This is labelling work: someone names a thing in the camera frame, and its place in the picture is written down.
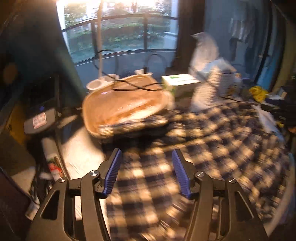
blue gripper pad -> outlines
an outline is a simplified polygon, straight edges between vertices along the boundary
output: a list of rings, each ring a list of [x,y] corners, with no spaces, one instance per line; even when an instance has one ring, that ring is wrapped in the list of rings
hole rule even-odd
[[[109,160],[102,162],[98,169],[100,172],[100,185],[103,187],[102,193],[105,196],[108,196],[112,192],[121,162],[121,150],[114,149]]]
[[[184,159],[179,149],[173,151],[172,161],[178,182],[180,184],[181,193],[187,199],[191,199],[192,191],[190,187],[194,185],[194,174],[196,169],[191,162],[187,162]]]

white label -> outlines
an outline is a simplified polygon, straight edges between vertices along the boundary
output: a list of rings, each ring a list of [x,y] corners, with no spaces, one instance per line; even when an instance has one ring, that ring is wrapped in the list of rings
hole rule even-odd
[[[34,129],[37,129],[46,124],[46,115],[45,112],[33,117],[33,126]]]

brown plastic tray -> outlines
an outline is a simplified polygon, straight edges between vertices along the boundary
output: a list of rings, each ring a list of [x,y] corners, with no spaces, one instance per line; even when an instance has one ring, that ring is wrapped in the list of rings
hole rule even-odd
[[[133,75],[124,78],[137,86],[156,83],[156,80],[147,75]],[[89,133],[99,137],[100,125],[113,125],[127,120],[145,118],[163,110],[168,99],[164,91],[113,91],[113,85],[106,86],[89,94],[83,101],[82,114],[84,124]],[[133,89],[129,84],[117,82],[115,89]],[[159,89],[152,85],[149,89]]]

silver bolt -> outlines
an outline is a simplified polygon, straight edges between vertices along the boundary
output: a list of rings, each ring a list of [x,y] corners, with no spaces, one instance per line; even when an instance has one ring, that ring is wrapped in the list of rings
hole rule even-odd
[[[235,178],[230,178],[230,179],[229,179],[229,182],[230,182],[230,183],[236,183],[236,181],[237,181],[237,180],[236,180]]]
[[[59,182],[60,182],[60,183],[63,183],[63,182],[66,181],[66,180],[67,180],[66,177],[61,177],[61,178],[59,178]]]
[[[89,173],[92,177],[95,177],[96,175],[99,174],[99,172],[97,170],[93,170]]]
[[[196,177],[203,177],[204,175],[205,175],[205,173],[202,172],[202,171],[198,171],[198,172],[196,172],[196,174],[195,174]]]

small white box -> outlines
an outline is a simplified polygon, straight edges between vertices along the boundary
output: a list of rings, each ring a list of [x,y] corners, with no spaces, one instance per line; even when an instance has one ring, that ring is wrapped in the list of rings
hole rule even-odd
[[[165,89],[175,98],[176,109],[189,109],[194,90],[201,82],[190,74],[163,76],[162,80]]]

